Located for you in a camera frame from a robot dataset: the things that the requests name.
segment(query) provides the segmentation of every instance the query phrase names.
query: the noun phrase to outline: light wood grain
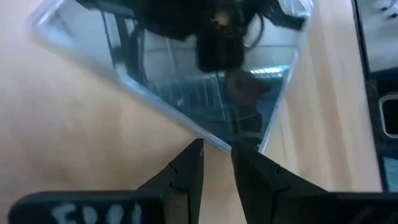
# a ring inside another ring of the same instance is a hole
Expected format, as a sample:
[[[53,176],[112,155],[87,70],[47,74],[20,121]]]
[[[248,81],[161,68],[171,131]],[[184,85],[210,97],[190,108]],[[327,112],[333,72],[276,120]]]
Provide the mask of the light wood grain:
[[[0,1],[1,223],[31,192],[133,189],[194,139],[34,42],[26,19],[39,3]],[[349,1],[321,1],[309,40],[266,155],[329,190],[380,190]],[[229,155],[211,146],[200,222],[244,223]]]

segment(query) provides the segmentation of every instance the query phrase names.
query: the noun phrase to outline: transparent glass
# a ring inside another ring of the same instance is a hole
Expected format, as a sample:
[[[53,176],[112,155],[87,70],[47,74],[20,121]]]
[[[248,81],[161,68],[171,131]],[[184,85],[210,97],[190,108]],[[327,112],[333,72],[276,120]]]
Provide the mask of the transparent glass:
[[[280,6],[286,14],[306,21],[313,7],[310,0],[280,1]],[[229,83],[238,82],[241,75],[198,69],[194,35],[182,42],[148,30],[134,32],[136,21],[87,9],[74,0],[45,2],[32,16],[41,38],[68,50],[226,152],[231,146],[265,149],[278,99],[307,31],[306,26],[294,30],[263,18],[262,22],[255,16],[248,26],[244,44],[256,45],[246,49],[239,71],[250,76],[238,88]],[[267,91],[255,91],[258,84],[253,82],[262,83],[260,88],[265,85]]]

